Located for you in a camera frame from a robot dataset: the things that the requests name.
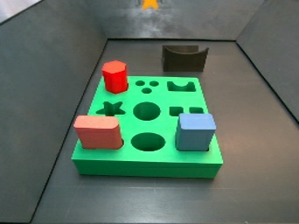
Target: gray floor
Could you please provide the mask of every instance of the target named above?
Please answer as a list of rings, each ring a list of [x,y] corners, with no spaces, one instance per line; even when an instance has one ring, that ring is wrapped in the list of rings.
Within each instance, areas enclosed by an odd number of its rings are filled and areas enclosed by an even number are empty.
[[[33,222],[298,222],[298,124],[235,43],[109,40],[79,114],[89,109],[107,61],[123,60],[131,75],[196,75],[163,73],[163,44],[209,47],[200,84],[224,158],[217,177],[80,176],[72,129]]]

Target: red hexagonal prism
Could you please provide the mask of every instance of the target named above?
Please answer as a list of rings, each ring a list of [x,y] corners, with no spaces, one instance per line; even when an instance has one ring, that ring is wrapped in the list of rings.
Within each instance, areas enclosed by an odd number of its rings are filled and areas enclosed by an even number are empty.
[[[105,89],[112,94],[119,94],[127,91],[127,64],[113,60],[104,64],[101,68]]]

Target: small circular hole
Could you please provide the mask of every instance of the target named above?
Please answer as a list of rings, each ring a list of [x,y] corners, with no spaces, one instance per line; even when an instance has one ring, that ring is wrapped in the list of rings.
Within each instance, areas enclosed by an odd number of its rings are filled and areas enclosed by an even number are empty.
[[[143,93],[147,94],[147,95],[151,94],[152,93],[152,89],[149,87],[145,87],[143,89]]]
[[[140,102],[135,105],[135,117],[143,121],[152,121],[161,113],[156,104],[149,101]]]
[[[145,83],[144,83],[141,80],[139,80],[135,84],[136,84],[139,87],[141,87]]]
[[[164,147],[164,138],[155,133],[140,133],[133,136],[131,144],[140,151],[159,151]]]
[[[156,86],[159,86],[159,82],[155,81],[155,80],[152,80],[152,81],[149,82],[149,85],[151,85],[152,87],[156,87]]]

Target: blue block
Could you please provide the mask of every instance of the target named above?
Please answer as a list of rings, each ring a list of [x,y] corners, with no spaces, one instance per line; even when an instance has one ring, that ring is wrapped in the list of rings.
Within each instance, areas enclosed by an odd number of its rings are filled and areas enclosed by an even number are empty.
[[[211,114],[179,114],[175,134],[177,151],[207,151],[216,124]]]

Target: shape sorter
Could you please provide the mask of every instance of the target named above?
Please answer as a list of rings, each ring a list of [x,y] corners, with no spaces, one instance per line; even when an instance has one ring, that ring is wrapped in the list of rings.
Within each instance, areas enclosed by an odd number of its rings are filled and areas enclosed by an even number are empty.
[[[77,141],[72,161],[80,174],[141,177],[215,178],[223,160],[216,136],[208,151],[179,151],[175,133],[179,114],[208,114],[196,78],[128,76],[120,94],[100,80],[89,116],[119,119],[123,146],[83,149]]]

